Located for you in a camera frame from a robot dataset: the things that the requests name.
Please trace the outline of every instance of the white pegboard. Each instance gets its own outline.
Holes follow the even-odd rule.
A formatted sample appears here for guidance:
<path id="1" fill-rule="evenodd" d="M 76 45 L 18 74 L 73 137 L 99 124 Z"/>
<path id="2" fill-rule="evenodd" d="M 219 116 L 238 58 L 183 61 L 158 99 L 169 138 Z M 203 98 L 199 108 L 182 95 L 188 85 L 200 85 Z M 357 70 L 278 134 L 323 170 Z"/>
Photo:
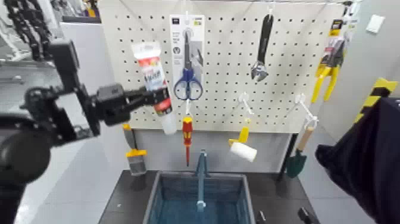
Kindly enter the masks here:
<path id="1" fill-rule="evenodd" d="M 161 60 L 173 96 L 173 110 L 180 118 L 185 104 L 172 92 L 170 14 L 205 15 L 204 94 L 193 103 L 196 130 L 238 131 L 244 125 L 246 108 L 238 96 L 246 91 L 255 115 L 251 132 L 296 133 L 304 123 L 305 111 L 294 108 L 296 94 L 308 96 L 333 19 L 343 13 L 334 3 L 265 3 L 245 1 L 135 1 L 100 2 L 108 51 L 115 79 L 124 88 L 143 85 L 132 43 L 159 41 Z M 257 58 L 261 24 L 268 6 L 274 7 L 274 24 L 265 63 L 270 74 L 262 82 L 251 80 Z M 139 129 L 160 129 L 150 107 L 132 113 L 130 124 Z"/>

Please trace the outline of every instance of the scissors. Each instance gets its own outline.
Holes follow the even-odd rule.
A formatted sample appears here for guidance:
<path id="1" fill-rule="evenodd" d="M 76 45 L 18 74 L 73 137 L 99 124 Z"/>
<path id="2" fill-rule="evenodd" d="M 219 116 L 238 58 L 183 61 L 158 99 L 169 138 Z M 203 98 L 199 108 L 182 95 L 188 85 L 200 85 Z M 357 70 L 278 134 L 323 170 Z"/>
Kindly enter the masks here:
<path id="1" fill-rule="evenodd" d="M 197 100 L 203 95 L 203 87 L 195 77 L 189 55 L 189 38 L 188 33 L 185 33 L 185 67 L 183 68 L 183 76 L 174 86 L 175 96 L 180 100 Z"/>

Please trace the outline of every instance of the yellow and black tape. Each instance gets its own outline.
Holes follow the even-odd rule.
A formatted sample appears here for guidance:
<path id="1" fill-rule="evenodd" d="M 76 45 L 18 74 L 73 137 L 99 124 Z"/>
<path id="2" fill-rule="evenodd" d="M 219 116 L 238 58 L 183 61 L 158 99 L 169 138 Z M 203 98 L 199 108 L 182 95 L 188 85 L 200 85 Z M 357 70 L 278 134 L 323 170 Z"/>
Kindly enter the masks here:
<path id="1" fill-rule="evenodd" d="M 379 78 L 372 88 L 372 92 L 370 96 L 366 99 L 364 104 L 362 105 L 362 109 L 359 114 L 357 114 L 354 123 L 357 123 L 365 113 L 368 113 L 372 106 L 381 98 L 388 97 L 397 86 L 397 82 L 390 82 L 384 78 Z"/>

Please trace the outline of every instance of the yellow handle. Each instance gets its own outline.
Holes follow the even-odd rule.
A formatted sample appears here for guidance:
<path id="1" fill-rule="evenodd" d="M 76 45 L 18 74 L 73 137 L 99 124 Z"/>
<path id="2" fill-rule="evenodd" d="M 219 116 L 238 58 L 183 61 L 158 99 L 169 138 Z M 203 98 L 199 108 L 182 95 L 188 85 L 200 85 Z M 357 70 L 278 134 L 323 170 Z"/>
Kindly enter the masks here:
<path id="1" fill-rule="evenodd" d="M 318 94 L 320 93 L 320 89 L 322 86 L 322 82 L 324 81 L 324 78 L 329 74 L 331 68 L 330 67 L 325 67 L 324 71 L 321 73 L 321 75 L 317 79 L 317 83 L 315 84 L 314 87 L 314 93 L 312 94 L 312 99 L 311 102 L 314 103 L 317 101 Z"/>
<path id="2" fill-rule="evenodd" d="M 336 66 L 332 69 L 331 78 L 329 82 L 328 89 L 325 92 L 324 100 L 328 101 L 330 98 L 330 94 L 332 94 L 333 89 L 335 88 L 336 81 L 338 80 L 340 66 Z"/>
<path id="3" fill-rule="evenodd" d="M 239 134 L 239 139 L 229 139 L 228 144 L 231 147 L 234 142 L 246 143 L 249 138 L 249 127 L 244 126 Z"/>

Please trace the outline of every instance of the yellow pliers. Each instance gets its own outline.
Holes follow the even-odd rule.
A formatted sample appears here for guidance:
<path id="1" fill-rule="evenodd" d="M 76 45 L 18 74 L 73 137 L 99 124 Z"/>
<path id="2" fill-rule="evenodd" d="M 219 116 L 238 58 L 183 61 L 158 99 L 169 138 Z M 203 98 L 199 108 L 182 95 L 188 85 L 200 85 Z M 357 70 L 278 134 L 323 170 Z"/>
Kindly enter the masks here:
<path id="1" fill-rule="evenodd" d="M 331 78 L 328 89 L 325 92 L 324 100 L 325 101 L 329 100 L 330 94 L 335 88 L 335 84 L 340 72 L 340 67 L 342 66 L 343 63 L 343 48 L 344 48 L 344 41 L 338 41 L 335 44 L 334 50 L 328 59 L 327 65 L 322 66 L 317 70 L 316 76 L 318 77 L 318 79 L 314 87 L 314 93 L 312 94 L 311 102 L 316 102 L 324 78 L 327 76 L 330 76 Z"/>

